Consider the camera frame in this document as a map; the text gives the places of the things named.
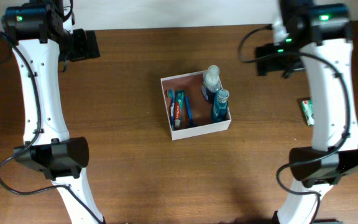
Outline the blue white toothbrush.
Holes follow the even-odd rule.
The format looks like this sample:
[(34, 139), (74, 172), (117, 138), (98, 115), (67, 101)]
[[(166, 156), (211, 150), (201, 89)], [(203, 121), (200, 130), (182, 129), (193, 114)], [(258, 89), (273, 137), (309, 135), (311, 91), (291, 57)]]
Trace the blue white toothbrush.
[(167, 96), (171, 99), (170, 103), (170, 126), (171, 130), (174, 130), (174, 107), (175, 107), (175, 91), (173, 89), (167, 90)]

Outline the dark blue spray bottle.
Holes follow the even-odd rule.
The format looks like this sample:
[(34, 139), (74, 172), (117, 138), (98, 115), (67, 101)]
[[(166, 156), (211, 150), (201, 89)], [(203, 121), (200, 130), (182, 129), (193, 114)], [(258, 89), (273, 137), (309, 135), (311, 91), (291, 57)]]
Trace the dark blue spray bottle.
[(221, 89), (219, 73), (220, 69), (216, 65), (211, 65), (203, 72), (201, 92), (208, 103), (213, 103), (216, 92)]

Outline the blue disposable razor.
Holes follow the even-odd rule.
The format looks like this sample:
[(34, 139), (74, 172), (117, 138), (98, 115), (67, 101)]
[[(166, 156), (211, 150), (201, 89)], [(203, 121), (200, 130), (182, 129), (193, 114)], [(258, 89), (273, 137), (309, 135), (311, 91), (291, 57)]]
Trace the blue disposable razor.
[(189, 124), (187, 125), (187, 128), (197, 127), (197, 124), (195, 124), (193, 121), (193, 115), (192, 115), (190, 100), (189, 100), (188, 96), (185, 96), (185, 103), (186, 103), (186, 110), (187, 110), (188, 118), (189, 118)]

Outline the green Colgate toothpaste tube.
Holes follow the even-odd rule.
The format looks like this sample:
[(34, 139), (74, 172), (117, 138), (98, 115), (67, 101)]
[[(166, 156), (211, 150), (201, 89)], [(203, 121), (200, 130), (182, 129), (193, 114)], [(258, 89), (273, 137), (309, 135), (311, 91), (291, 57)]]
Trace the green Colgate toothpaste tube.
[(177, 90), (175, 92), (175, 116), (174, 116), (174, 128), (178, 129), (181, 123), (181, 112), (183, 109), (183, 101), (185, 98), (185, 90)]

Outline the green soap box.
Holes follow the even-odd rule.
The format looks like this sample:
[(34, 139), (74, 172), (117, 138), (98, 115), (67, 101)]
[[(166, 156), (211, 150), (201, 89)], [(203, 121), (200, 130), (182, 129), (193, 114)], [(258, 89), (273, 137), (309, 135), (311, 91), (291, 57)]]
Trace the green soap box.
[(313, 103), (311, 100), (302, 100), (301, 107), (304, 112), (304, 116), (306, 119), (306, 123), (308, 126), (314, 125), (314, 111), (313, 111)]

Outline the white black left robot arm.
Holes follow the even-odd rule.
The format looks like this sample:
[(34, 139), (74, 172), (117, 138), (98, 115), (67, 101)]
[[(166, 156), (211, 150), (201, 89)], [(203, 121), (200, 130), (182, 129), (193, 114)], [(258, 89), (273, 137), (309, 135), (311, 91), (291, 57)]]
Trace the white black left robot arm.
[(73, 3), (63, 1), (9, 7), (1, 23), (19, 67), (25, 109), (24, 143), (12, 160), (51, 181), (73, 223), (104, 223), (86, 173), (88, 142), (70, 136), (58, 84), (60, 62), (99, 57), (95, 33), (73, 29)]

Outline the teal mouthwash bottle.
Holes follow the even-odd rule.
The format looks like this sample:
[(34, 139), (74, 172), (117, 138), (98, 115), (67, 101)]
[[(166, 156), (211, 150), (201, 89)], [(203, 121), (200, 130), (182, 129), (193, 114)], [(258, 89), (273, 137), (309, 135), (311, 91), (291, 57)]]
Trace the teal mouthwash bottle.
[(211, 110), (212, 123), (218, 123), (226, 119), (228, 99), (229, 99), (228, 90), (221, 89), (217, 91), (214, 98), (213, 107)]

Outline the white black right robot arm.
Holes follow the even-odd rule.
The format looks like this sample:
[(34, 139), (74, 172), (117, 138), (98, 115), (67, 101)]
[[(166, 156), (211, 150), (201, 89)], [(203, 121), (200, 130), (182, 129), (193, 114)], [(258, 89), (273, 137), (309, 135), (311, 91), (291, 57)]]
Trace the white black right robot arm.
[(323, 197), (358, 171), (358, 122), (352, 90), (350, 14), (343, 3), (280, 1), (274, 42), (258, 47), (260, 75), (304, 70), (313, 104), (311, 146), (290, 151), (293, 182), (273, 223), (316, 223)]

